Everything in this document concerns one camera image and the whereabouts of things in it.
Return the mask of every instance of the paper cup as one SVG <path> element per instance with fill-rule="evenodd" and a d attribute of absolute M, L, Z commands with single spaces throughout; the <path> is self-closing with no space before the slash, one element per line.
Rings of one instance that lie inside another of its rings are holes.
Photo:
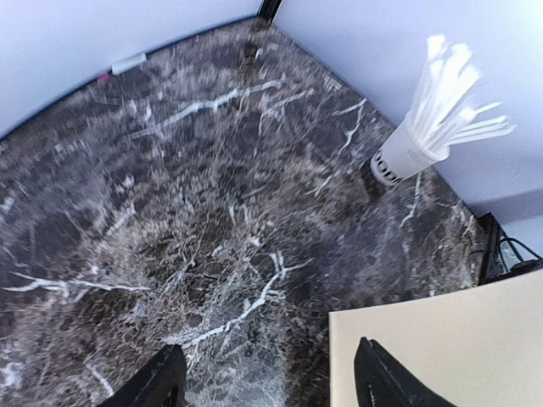
<path fill-rule="evenodd" d="M 418 141 L 417 135 L 413 134 L 408 112 L 383 146 L 373 155 L 370 167 L 379 182 L 392 187 L 430 165 L 447 159 L 450 153 L 448 146 L 437 153 L 425 148 Z"/>

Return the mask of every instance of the marble tabletop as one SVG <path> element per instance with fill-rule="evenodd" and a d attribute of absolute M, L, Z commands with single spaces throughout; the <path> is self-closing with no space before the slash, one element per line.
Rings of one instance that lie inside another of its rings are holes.
<path fill-rule="evenodd" d="M 327 313 L 474 284 L 484 235 L 393 130 L 245 20 L 72 93 L 0 143 L 0 401 L 95 405 L 165 343 L 190 406 L 328 403 Z"/>

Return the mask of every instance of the white wall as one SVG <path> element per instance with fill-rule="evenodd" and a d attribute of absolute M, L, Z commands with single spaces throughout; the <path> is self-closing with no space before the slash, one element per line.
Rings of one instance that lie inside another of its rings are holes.
<path fill-rule="evenodd" d="M 0 137 L 112 63 L 255 15 L 260 0 L 0 2 Z"/>
<path fill-rule="evenodd" d="M 476 213 L 543 253 L 541 0 L 283 0 L 276 24 L 396 124 L 409 109 L 427 36 L 467 42 L 477 94 L 504 100 L 511 137 L 455 146 L 439 172 Z"/>

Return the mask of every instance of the beige panel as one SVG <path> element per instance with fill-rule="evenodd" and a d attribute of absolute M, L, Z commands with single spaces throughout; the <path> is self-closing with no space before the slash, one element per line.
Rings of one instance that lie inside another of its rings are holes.
<path fill-rule="evenodd" d="M 330 314 L 332 407 L 357 407 L 353 360 L 378 340 L 458 407 L 543 405 L 543 272 Z"/>

